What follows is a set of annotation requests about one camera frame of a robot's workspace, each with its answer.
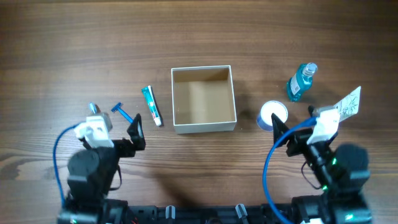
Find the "wooden table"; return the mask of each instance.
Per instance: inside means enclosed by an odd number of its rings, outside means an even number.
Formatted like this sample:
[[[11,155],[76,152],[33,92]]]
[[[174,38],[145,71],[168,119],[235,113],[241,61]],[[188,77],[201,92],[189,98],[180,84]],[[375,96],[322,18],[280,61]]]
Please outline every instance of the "wooden table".
[[[110,113],[121,101],[143,118],[147,147],[121,160],[123,185],[110,198],[160,207],[258,205],[266,203],[261,174],[272,146],[272,133],[255,121],[261,105],[283,102],[293,126],[308,117],[308,105],[335,104],[360,85],[359,114],[341,123],[332,146],[368,149],[372,176],[364,193],[374,222],[396,222],[396,2],[12,2],[0,6],[0,223],[55,222],[60,198],[52,146],[64,128],[89,115],[88,102]],[[305,62],[318,64],[315,83],[291,103],[285,84]],[[238,123],[228,133],[177,135],[170,69],[204,65],[232,66]],[[163,128],[141,93],[147,85]],[[111,137],[128,137],[127,121],[110,116]],[[72,132],[59,145],[65,191],[68,159],[81,149]],[[284,148],[275,152],[269,183],[276,202],[321,193],[303,179],[303,162]]]

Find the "paper tag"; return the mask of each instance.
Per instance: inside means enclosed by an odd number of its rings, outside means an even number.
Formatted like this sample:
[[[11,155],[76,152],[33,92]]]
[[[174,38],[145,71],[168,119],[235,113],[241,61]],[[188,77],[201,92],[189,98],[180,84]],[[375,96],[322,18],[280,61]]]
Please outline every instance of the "paper tag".
[[[359,97],[361,96],[361,87],[352,91],[349,95],[335,104],[335,108],[340,114],[340,122],[358,113]]]
[[[293,95],[296,95],[296,93],[300,90],[296,75],[294,75],[292,81],[290,81],[290,88],[292,89]]]

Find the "paper cup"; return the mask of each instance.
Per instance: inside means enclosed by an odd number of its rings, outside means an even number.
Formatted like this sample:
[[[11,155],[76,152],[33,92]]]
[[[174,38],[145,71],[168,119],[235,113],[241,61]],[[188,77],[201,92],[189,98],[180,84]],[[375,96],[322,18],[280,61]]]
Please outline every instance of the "paper cup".
[[[287,120],[288,112],[281,102],[268,101],[262,106],[259,115],[257,116],[257,125],[265,131],[273,131],[271,114],[274,113],[284,123]]]

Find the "cardboard box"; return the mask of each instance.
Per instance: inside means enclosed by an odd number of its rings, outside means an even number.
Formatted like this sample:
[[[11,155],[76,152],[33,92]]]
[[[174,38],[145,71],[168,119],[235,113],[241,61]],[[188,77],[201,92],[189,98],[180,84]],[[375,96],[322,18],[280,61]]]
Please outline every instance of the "cardboard box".
[[[235,128],[230,65],[172,68],[172,94],[176,133],[233,131]]]

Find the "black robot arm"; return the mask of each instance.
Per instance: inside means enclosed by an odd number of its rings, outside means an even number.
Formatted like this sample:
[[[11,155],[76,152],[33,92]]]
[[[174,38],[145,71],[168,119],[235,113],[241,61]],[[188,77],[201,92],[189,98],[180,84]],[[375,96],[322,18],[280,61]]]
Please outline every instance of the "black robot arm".
[[[308,110],[312,115],[313,108]],[[276,142],[289,128],[275,114],[271,118]],[[289,157],[303,154],[324,191],[321,196],[293,198],[294,220],[309,222],[320,217],[323,223],[371,223],[371,212],[361,193],[370,177],[366,150],[343,144],[333,152],[330,144],[337,133],[327,141],[307,144],[312,133],[311,128],[295,131],[278,146],[286,144]]]
[[[87,150],[77,152],[68,163],[70,188],[65,206],[58,216],[58,223],[107,223],[121,220],[128,208],[127,202],[108,200],[111,184],[119,168],[121,157],[134,157],[136,151],[145,149],[140,114],[127,129],[130,140],[112,140],[114,147],[92,148],[81,139]]]

